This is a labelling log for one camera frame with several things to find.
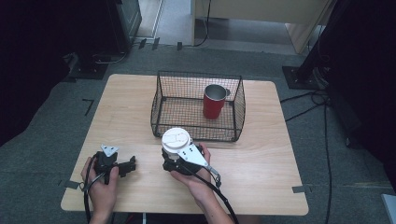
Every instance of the cup lid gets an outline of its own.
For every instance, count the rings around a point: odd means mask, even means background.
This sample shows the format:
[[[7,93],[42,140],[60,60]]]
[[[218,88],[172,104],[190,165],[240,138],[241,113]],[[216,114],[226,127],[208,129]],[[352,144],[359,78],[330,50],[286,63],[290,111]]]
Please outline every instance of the cup lid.
[[[171,153],[177,153],[190,144],[191,138],[186,130],[181,128],[172,128],[163,134],[163,148]]]

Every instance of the black wire basket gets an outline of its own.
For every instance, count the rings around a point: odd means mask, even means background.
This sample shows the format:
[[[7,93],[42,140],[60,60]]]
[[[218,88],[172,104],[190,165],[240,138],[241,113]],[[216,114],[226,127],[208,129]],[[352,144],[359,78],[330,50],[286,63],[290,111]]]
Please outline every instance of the black wire basket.
[[[217,119],[203,114],[205,87],[219,84],[230,91]],[[159,71],[151,108],[151,129],[162,137],[171,128],[186,130],[194,140],[235,142],[245,121],[245,93],[241,76]]]

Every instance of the person's right hand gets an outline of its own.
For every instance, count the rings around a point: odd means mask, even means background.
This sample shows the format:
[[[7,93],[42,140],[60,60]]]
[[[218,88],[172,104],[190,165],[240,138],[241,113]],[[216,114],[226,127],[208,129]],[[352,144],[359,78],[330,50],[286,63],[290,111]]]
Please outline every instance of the person's right hand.
[[[205,160],[208,164],[210,164],[209,150],[207,150],[207,147],[204,144],[200,144],[200,147],[202,147]],[[211,175],[205,168],[202,168],[196,174],[198,174],[198,176],[207,182],[210,182],[211,180]],[[213,190],[210,189],[206,183],[202,182],[193,175],[183,175],[177,171],[171,171],[171,176],[187,186],[192,197],[194,197],[197,203],[200,203],[202,200],[207,199],[208,197],[214,197]]]
[[[200,146],[202,147],[205,160],[210,164],[209,150],[207,150],[207,147],[204,144],[200,144]],[[205,168],[202,168],[196,174],[198,174],[198,176],[207,182],[210,182],[211,175]],[[189,188],[192,197],[194,197],[195,202],[204,212],[206,220],[209,224],[233,223],[219,204],[213,190],[207,186],[206,183],[193,175],[183,175],[177,171],[171,171],[171,176]]]

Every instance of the hand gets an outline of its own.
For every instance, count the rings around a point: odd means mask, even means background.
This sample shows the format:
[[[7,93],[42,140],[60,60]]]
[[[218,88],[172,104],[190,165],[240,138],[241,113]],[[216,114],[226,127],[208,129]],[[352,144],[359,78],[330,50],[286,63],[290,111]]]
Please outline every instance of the hand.
[[[209,150],[207,150],[207,147],[204,144],[200,144],[200,146],[202,147],[205,160],[210,164]],[[211,175],[206,169],[202,168],[196,174],[210,183]],[[195,202],[204,212],[206,220],[209,224],[233,223],[219,204],[213,190],[208,187],[206,183],[193,175],[183,175],[177,171],[172,171],[171,176],[189,188],[192,197],[194,197]]]
[[[90,161],[91,158],[88,158],[81,171],[81,176],[84,181]],[[91,183],[97,176],[96,172],[93,170],[95,164],[96,159],[93,161],[88,183]],[[107,223],[117,200],[118,175],[119,167],[115,166],[111,169],[108,185],[98,180],[91,186],[89,192],[93,206],[93,217],[91,219],[91,223]]]
[[[209,150],[207,149],[207,147],[204,144],[200,144],[200,147],[202,147],[202,149],[203,149],[205,160],[207,161],[208,164],[210,164]],[[198,176],[200,176],[207,182],[211,181],[211,178],[210,178],[211,175],[205,168],[201,168],[201,170],[199,170],[196,174],[198,174]],[[186,185],[187,188],[189,188],[189,191],[190,191],[192,197],[194,197],[195,201],[197,202],[197,204],[200,207],[201,207],[201,203],[203,202],[203,200],[207,200],[208,198],[215,197],[213,190],[210,189],[206,185],[206,183],[202,182],[201,180],[199,180],[197,177],[195,177],[193,175],[183,175],[177,171],[171,171],[171,176],[174,179],[176,179],[176,180],[180,181],[181,183],[183,183],[184,185]]]

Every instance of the gray carpet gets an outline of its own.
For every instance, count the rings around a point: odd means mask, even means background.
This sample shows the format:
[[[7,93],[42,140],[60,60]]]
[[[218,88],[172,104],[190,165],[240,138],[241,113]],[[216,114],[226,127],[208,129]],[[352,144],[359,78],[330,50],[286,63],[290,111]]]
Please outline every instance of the gray carpet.
[[[216,49],[159,46],[133,48],[120,63],[111,64],[103,80],[61,82],[37,111],[27,130],[0,151],[0,223],[84,223],[82,212],[65,212],[62,181],[73,171],[106,81],[111,74],[156,75],[158,70],[242,75],[275,82],[279,98],[306,91],[289,90],[282,65],[299,66],[303,56]],[[88,101],[94,100],[91,110]],[[282,105],[285,119],[313,103],[309,97]],[[394,195],[382,164],[364,149],[345,146],[343,129],[327,108],[332,206],[329,223],[389,223],[381,194]],[[262,216],[262,223],[324,223],[328,209],[329,175],[325,147],[324,108],[287,122],[309,213],[304,217]],[[126,214],[117,214],[123,223]]]

